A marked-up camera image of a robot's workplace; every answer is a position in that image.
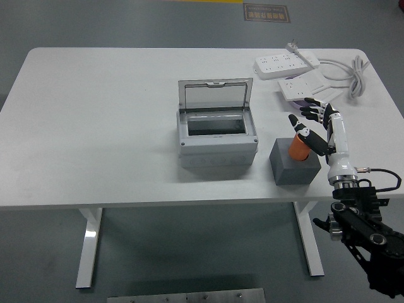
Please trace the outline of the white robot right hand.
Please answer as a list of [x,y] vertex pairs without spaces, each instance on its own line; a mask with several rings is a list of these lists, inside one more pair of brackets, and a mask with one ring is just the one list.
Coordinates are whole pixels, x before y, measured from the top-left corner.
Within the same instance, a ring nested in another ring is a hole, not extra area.
[[328,181],[335,189],[357,187],[357,171],[349,160],[349,150],[343,117],[330,103],[305,98],[305,107],[300,107],[300,113],[308,120],[323,125],[327,132],[327,139],[301,123],[298,118],[290,114],[289,121],[295,133],[303,144],[319,156],[326,157],[330,169]]

